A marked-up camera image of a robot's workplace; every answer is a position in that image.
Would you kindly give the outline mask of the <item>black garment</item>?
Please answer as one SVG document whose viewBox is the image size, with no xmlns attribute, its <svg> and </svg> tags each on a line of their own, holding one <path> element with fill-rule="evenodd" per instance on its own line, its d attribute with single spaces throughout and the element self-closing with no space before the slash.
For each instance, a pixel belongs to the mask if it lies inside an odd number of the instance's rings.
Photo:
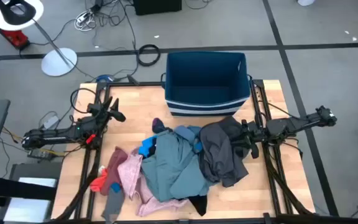
<svg viewBox="0 0 358 224">
<path fill-rule="evenodd" d="M 155 154 L 144 159 L 141 167 L 148 188 L 160 202 L 187 198 L 199 215 L 205 215 L 209 185 L 186 139 L 157 137 Z"/>
</svg>

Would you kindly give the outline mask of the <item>dark sock purple toe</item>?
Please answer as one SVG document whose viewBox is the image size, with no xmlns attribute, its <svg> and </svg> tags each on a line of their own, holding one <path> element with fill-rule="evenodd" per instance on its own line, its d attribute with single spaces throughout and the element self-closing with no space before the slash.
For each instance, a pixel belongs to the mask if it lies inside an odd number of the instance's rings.
<svg viewBox="0 0 358 224">
<path fill-rule="evenodd" d="M 152 121 L 152 131 L 155 134 L 160 134 L 164 132 L 172 132 L 173 130 L 169 127 L 166 127 L 161 119 L 154 118 Z"/>
</svg>

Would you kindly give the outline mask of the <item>white floor lamp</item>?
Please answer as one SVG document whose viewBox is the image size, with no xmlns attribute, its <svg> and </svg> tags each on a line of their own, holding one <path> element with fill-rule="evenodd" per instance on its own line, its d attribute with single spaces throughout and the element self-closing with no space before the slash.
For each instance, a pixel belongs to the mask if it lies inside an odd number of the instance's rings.
<svg viewBox="0 0 358 224">
<path fill-rule="evenodd" d="M 44 13 L 44 5 L 40 0 L 0 0 L 0 29 L 19 31 L 35 26 L 46 38 L 53 50 L 42 59 L 41 69 L 50 77 L 60 77 L 72 71 L 78 57 L 74 50 L 60 48 L 40 26 L 38 20 Z"/>
</svg>

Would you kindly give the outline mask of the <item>teal garment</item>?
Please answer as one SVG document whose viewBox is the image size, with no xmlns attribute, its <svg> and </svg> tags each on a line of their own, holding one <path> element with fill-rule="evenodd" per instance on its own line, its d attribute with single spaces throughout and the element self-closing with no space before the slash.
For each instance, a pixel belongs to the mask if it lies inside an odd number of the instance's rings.
<svg viewBox="0 0 358 224">
<path fill-rule="evenodd" d="M 200 131 L 198 126 L 178 126 L 155 135 L 156 150 L 142 161 L 141 171 L 158 201 L 208 194 L 213 183 L 200 169 Z"/>
</svg>

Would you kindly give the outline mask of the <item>grey sock blue heel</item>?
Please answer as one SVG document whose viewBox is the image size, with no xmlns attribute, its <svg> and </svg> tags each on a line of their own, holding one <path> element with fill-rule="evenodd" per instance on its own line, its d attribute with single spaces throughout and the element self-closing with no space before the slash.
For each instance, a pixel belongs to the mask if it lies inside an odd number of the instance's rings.
<svg viewBox="0 0 358 224">
<path fill-rule="evenodd" d="M 125 194 L 122 187 L 117 182 L 114 182 L 109 188 L 108 198 L 102 213 L 106 224 L 113 224 L 117 220 L 124 200 Z"/>
</svg>

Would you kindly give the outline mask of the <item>maroon garment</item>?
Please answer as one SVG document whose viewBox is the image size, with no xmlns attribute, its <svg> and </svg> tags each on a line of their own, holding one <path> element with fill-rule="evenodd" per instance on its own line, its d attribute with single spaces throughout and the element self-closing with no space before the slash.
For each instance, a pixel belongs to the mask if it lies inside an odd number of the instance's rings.
<svg viewBox="0 0 358 224">
<path fill-rule="evenodd" d="M 121 180 L 118 173 L 118 166 L 125 162 L 127 159 L 127 153 L 120 147 L 115 147 L 115 150 L 110 157 L 108 166 L 106 168 L 107 176 L 104 184 L 101 187 L 101 195 L 108 195 L 109 189 L 112 184 L 118 184 L 121 186 Z"/>
</svg>

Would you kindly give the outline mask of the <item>slate blue garment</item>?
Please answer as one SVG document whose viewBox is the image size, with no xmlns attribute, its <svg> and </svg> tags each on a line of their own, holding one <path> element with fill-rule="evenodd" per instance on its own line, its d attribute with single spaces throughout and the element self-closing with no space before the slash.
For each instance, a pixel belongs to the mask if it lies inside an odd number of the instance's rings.
<svg viewBox="0 0 358 224">
<path fill-rule="evenodd" d="M 200 141 L 200 131 L 201 127 L 199 126 L 177 126 L 174 129 L 175 133 L 190 143 L 196 154 L 203 150 L 203 145 Z"/>
</svg>

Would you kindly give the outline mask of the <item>black side table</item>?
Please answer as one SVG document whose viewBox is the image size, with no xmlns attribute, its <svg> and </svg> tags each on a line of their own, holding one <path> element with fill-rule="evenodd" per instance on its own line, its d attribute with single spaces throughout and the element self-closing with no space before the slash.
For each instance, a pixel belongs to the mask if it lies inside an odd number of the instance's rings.
<svg viewBox="0 0 358 224">
<path fill-rule="evenodd" d="M 0 207 L 6 206 L 13 197 L 54 201 L 56 187 L 23 183 L 19 179 L 31 177 L 58 180 L 61 168 L 60 163 L 14 164 L 8 179 L 0 177 Z"/>
</svg>

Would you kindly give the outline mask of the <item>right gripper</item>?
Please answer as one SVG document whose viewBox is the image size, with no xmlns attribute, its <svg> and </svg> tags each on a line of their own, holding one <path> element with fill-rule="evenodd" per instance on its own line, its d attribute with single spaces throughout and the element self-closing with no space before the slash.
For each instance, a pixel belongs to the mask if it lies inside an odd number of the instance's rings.
<svg viewBox="0 0 358 224">
<path fill-rule="evenodd" d="M 253 159 L 256 159 L 259 157 L 259 148 L 256 143 L 265 141 L 264 129 L 255 122 L 248 123 L 245 119 L 241 120 L 241 125 L 245 134 L 245 142 L 250 146 L 251 156 Z"/>
</svg>

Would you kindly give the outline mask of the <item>dark grey garment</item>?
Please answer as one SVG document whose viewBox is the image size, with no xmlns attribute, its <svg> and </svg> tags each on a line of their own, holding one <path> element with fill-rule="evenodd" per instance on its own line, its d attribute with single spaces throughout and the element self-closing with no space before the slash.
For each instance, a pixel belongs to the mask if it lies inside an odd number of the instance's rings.
<svg viewBox="0 0 358 224">
<path fill-rule="evenodd" d="M 232 116 L 201 129 L 203 150 L 199 156 L 200 170 L 209 182 L 232 187 L 249 174 L 243 163 L 249 150 L 232 145 L 233 140 L 241 134 L 242 125 Z"/>
</svg>

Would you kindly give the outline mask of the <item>orange-red beanie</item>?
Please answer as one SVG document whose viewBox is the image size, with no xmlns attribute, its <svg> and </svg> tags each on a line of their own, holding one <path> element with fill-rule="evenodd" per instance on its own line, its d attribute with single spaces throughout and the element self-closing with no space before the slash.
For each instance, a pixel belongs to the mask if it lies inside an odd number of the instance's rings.
<svg viewBox="0 0 358 224">
<path fill-rule="evenodd" d="M 100 192 L 108 176 L 105 166 L 98 169 L 97 177 L 90 183 L 90 190 L 92 192 Z"/>
</svg>

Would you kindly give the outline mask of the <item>navy white striped fabric bin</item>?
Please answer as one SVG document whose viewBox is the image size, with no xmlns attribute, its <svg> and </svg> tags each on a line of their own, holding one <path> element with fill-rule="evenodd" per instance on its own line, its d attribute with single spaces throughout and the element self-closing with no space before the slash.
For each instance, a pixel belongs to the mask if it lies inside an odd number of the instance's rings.
<svg viewBox="0 0 358 224">
<path fill-rule="evenodd" d="M 240 52 L 170 53 L 161 81 L 174 116 L 230 116 L 250 97 L 246 55 Z"/>
</svg>

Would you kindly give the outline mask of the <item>pink garment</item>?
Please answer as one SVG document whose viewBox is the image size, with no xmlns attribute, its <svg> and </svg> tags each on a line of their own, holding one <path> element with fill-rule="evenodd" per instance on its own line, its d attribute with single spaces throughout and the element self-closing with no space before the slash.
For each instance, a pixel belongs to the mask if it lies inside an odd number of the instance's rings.
<svg viewBox="0 0 358 224">
<path fill-rule="evenodd" d="M 159 210 L 174 210 L 184 207 L 189 200 L 171 199 L 160 202 L 147 186 L 145 176 L 141 174 L 141 163 L 143 157 L 133 150 L 127 159 L 118 166 L 117 171 L 122 183 L 124 193 L 130 200 L 138 198 L 141 203 L 136 210 L 136 215 L 145 217 Z"/>
</svg>

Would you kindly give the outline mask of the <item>bright blue garment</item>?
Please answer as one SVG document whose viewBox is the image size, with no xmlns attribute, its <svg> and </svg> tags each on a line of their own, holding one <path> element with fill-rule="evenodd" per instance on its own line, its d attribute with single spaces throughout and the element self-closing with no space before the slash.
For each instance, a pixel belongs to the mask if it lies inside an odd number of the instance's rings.
<svg viewBox="0 0 358 224">
<path fill-rule="evenodd" d="M 155 154 L 157 144 L 157 137 L 152 136 L 142 141 L 142 145 L 139 148 L 138 153 L 143 155 L 144 158 L 148 158 Z"/>
</svg>

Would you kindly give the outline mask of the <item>black power supply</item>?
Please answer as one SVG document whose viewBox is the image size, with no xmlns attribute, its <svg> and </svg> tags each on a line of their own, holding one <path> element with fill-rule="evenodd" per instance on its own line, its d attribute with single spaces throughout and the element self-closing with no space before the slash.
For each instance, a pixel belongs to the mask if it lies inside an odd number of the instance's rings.
<svg viewBox="0 0 358 224">
<path fill-rule="evenodd" d="M 55 155 L 43 149 L 35 149 L 29 151 L 27 153 L 27 157 L 38 160 L 51 161 L 55 157 Z"/>
</svg>

